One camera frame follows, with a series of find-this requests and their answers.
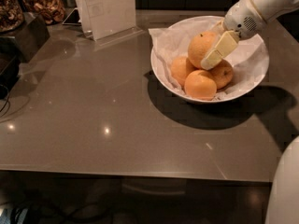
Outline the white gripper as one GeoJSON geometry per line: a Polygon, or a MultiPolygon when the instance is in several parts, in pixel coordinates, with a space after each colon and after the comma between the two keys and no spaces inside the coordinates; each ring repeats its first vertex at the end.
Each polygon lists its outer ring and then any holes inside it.
{"type": "Polygon", "coordinates": [[[224,20],[212,27],[212,31],[217,34],[216,40],[202,59],[201,67],[205,70],[213,69],[237,48],[240,39],[252,38],[265,26],[266,22],[253,1],[239,0],[227,11],[224,20]]]}

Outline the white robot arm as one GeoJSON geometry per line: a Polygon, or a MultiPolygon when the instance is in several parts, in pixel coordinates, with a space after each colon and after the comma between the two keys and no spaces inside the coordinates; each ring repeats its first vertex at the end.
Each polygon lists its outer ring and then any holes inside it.
{"type": "MultiPolygon", "coordinates": [[[[270,21],[298,8],[299,0],[239,0],[212,28],[216,41],[201,66],[214,68],[236,49],[239,41],[252,38],[270,21]]],[[[279,160],[265,224],[299,224],[299,137],[288,144],[279,160]]]]}

